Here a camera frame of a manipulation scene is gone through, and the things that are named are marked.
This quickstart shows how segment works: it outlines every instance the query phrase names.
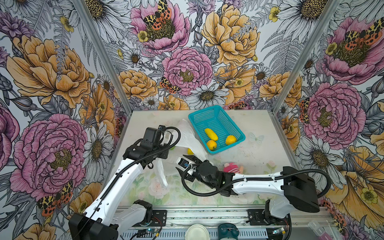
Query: pink peony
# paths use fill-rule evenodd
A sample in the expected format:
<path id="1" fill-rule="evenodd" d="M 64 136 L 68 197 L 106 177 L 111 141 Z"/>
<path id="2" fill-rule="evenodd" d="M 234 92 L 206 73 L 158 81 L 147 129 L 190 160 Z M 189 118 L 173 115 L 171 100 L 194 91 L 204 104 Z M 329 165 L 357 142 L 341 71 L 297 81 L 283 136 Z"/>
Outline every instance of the pink peony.
<path id="1" fill-rule="evenodd" d="M 356 88 L 346 83 L 322 83 L 310 97 L 309 123 L 304 124 L 308 137 L 315 135 L 328 142 L 331 149 L 342 149 L 363 130 L 365 112 Z"/>
<path id="2" fill-rule="evenodd" d="M 191 90 L 208 85 L 212 80 L 212 65 L 207 55 L 193 48 L 176 49 L 163 60 L 164 77 L 181 88 L 180 95 L 188 96 Z"/>
<path id="3" fill-rule="evenodd" d="M 168 1 L 168 8 L 172 11 L 171 16 L 171 26 L 167 26 L 168 30 L 163 31 L 163 29 L 157 30 L 158 32 L 162 32 L 167 35 L 159 39 L 150 39 L 145 38 L 146 41 L 143 42 L 143 45 L 147 48 L 148 52 L 151 55 L 158 55 L 163 52 L 174 51 L 176 48 L 180 46 L 185 46 L 188 42 L 189 38 L 189 29 L 190 22 L 189 18 L 184 18 L 184 15 L 180 13 L 179 6 L 176 4 L 172 5 L 170 1 Z M 157 3 L 154 7 L 150 5 L 147 8 L 144 8 L 140 5 L 140 8 L 132 8 L 131 10 L 131 25 L 133 26 L 132 32 L 134 34 L 139 34 L 140 31 L 145 31 L 147 33 L 147 25 L 144 23 L 143 19 L 149 15 L 155 15 L 157 11 Z"/>
<path id="4" fill-rule="evenodd" d="M 0 106 L 0 170 L 8 162 L 12 152 L 12 142 L 19 135 L 20 127 L 7 108 Z"/>
<path id="5" fill-rule="evenodd" d="M 328 48 L 322 69 L 327 76 L 332 76 L 338 81 L 348 81 L 353 85 L 362 84 L 373 77 L 384 67 L 384 37 L 381 37 L 373 45 L 365 43 L 356 46 L 354 50 L 345 48 L 345 33 L 357 31 L 358 33 L 368 29 L 374 22 L 368 24 L 358 19 L 347 17 L 334 31 L 334 36 L 328 38 Z"/>
<path id="6" fill-rule="evenodd" d="M 65 114 L 26 127 L 15 144 L 18 168 L 11 175 L 11 189 L 38 200 L 60 192 L 70 180 L 77 187 L 85 175 L 81 165 L 87 140 L 83 127 Z"/>

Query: flower bud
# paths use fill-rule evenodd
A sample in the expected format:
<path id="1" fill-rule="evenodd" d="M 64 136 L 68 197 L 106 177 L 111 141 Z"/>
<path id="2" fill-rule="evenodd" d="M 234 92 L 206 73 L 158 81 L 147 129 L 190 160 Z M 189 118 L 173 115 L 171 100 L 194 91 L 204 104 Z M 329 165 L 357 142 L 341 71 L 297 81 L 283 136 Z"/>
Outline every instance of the flower bud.
<path id="1" fill-rule="evenodd" d="M 32 102 L 32 99 L 28 97 L 18 97 L 10 99 L 18 108 L 23 111 L 37 110 L 36 104 Z"/>

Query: floral wallpaper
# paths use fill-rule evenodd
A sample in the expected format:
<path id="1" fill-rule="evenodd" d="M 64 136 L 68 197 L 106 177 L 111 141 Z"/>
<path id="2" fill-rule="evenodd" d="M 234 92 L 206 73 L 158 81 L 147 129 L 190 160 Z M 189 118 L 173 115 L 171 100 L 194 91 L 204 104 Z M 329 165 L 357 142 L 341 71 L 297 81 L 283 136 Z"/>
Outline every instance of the floral wallpaper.
<path id="1" fill-rule="evenodd" d="M 0 0 L 4 239 L 71 239 L 68 219 L 101 191 L 127 121 L 67 8 L 61 0 Z"/>
<path id="2" fill-rule="evenodd" d="M 344 239 L 384 239 L 384 2 L 344 0 L 277 117 L 303 169 L 329 173 L 320 199 Z M 319 191 L 325 177 L 311 174 Z"/>
<path id="3" fill-rule="evenodd" d="M 73 1 L 65 17 L 83 28 Z M 179 110 L 271 108 L 327 0 L 85 2 L 132 108 Z"/>

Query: butterfly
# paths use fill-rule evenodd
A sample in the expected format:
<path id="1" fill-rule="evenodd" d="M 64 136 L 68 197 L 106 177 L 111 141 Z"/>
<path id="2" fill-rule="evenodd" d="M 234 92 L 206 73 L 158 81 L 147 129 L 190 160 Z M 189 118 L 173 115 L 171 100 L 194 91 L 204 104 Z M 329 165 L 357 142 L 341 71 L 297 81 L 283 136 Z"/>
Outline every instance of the butterfly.
<path id="1" fill-rule="evenodd" d="M 161 78 L 160 87 L 165 88 L 169 93 L 177 93 L 181 89 L 178 86 L 173 86 L 166 77 Z"/>
<path id="2" fill-rule="evenodd" d="M 345 221 L 345 218 L 343 214 L 337 210 L 332 203 L 329 201 L 323 199 L 320 201 L 320 206 L 327 207 L 327 210 L 330 212 L 331 216 L 333 217 L 333 220 L 335 221 L 335 225 L 337 226 L 338 230 L 340 232 L 343 232 L 343 228 L 347 226 L 347 223 Z"/>
<path id="3" fill-rule="evenodd" d="M 256 137 L 253 133 L 249 133 L 249 138 L 251 142 L 256 142 L 257 145 L 262 145 L 263 143 L 263 140 L 264 140 L 264 135 L 260 135 L 258 137 Z"/>
<path id="4" fill-rule="evenodd" d="M 299 104 L 300 107 L 300 121 L 303 123 L 309 123 L 310 118 L 308 116 L 308 106 L 310 104 L 310 98 L 306 98 Z"/>
<path id="5" fill-rule="evenodd" d="M 368 29 L 363 30 L 361 33 L 358 31 L 348 31 L 345 33 L 344 40 L 345 49 L 348 51 L 354 50 L 357 46 L 362 48 L 364 44 L 371 46 L 377 42 L 381 36 L 381 30 L 384 28 L 384 17 L 374 22 Z"/>
<path id="6" fill-rule="evenodd" d="M 152 27 L 153 30 L 160 30 L 162 25 L 166 23 L 172 16 L 172 10 L 168 7 L 167 0 L 159 0 L 155 15 L 149 15 L 143 18 L 144 23 Z"/>
<path id="7" fill-rule="evenodd" d="M 56 208 L 61 208 L 62 204 L 69 203 L 73 196 L 73 181 L 69 181 L 63 189 L 55 196 L 47 196 L 37 201 L 37 206 L 43 211 L 42 216 L 48 217 L 52 215 Z"/>

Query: white daisy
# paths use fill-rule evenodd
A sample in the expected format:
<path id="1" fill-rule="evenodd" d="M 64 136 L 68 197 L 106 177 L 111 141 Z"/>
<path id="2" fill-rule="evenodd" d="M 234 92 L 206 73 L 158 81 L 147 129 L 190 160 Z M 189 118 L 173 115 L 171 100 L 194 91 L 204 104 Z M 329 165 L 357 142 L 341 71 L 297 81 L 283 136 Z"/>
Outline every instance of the white daisy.
<path id="1" fill-rule="evenodd" d="M 102 182 L 107 171 L 109 156 L 113 148 L 112 135 L 107 132 L 107 125 L 101 122 L 99 132 L 91 128 L 91 141 L 84 145 L 84 162 L 86 167 L 86 180 L 88 182 Z"/>
<path id="2" fill-rule="evenodd" d="M 319 58 L 314 53 L 311 53 L 311 56 L 308 58 L 308 60 L 304 64 L 303 72 L 309 73 L 311 69 L 314 67 L 317 60 L 319 60 Z"/>
<path id="3" fill-rule="evenodd" d="M 1 0 L 13 13 L 23 17 L 34 17 L 38 15 L 41 8 L 36 0 Z"/>
<path id="4" fill-rule="evenodd" d="M 283 20 L 277 31 L 285 31 L 283 38 L 292 34 L 304 43 L 314 29 L 327 0 L 283 0 L 277 18 Z"/>
<path id="5" fill-rule="evenodd" d="M 339 189 L 343 189 L 343 185 L 347 184 L 347 180 L 337 171 L 335 166 L 342 165 L 343 159 L 338 155 L 329 153 L 329 143 L 323 142 L 312 135 L 312 139 L 301 137 L 300 143 L 296 150 L 296 159 L 303 169 L 320 169 L 329 174 L 333 184 Z M 320 173 L 309 173 L 310 177 L 315 180 L 316 188 L 322 191 L 326 186 L 326 178 Z"/>
<path id="6" fill-rule="evenodd" d="M 279 110 L 277 111 L 277 118 L 278 119 L 286 118 L 288 116 L 288 112 L 289 112 L 289 107 L 285 102 L 283 102 L 279 107 Z"/>
<path id="7" fill-rule="evenodd" d="M 148 4 L 150 4 L 152 7 L 155 6 L 156 0 L 131 0 L 132 7 L 138 7 L 140 4 L 147 8 Z"/>
<path id="8" fill-rule="evenodd" d="M 365 23 L 370 23 L 384 17 L 383 0 L 352 0 L 349 5 L 353 7 L 349 15 L 351 17 L 359 16 L 359 22 L 367 18 Z"/>
<path id="9" fill-rule="evenodd" d="M 268 67 L 260 67 L 255 72 L 255 82 L 263 81 L 272 75 L 272 71 Z"/>
<path id="10" fill-rule="evenodd" d="M 201 87 L 192 90 L 189 97 L 185 99 L 185 102 L 190 108 L 194 109 L 203 109 L 206 107 L 211 107 L 214 105 L 224 105 L 225 100 L 224 96 L 229 94 L 227 88 L 218 89 L 219 83 L 214 83 L 208 88 L 206 85 L 201 85 Z"/>
<path id="11" fill-rule="evenodd" d="M 159 100 L 154 97 L 149 97 L 143 100 L 143 104 L 149 109 L 157 109 L 157 107 L 159 106 Z"/>
<path id="12" fill-rule="evenodd" d="M 69 19 L 70 25 L 79 26 L 79 32 L 84 39 L 86 32 L 75 9 L 73 2 L 77 0 L 58 0 L 63 14 Z M 85 0 L 88 10 L 99 28 L 101 38 L 107 42 L 122 40 L 121 31 L 127 31 L 124 24 L 129 23 L 129 2 L 125 0 Z"/>
<path id="13" fill-rule="evenodd" d="M 124 62 L 131 67 L 139 67 L 143 63 L 139 49 L 129 49 L 125 52 Z"/>

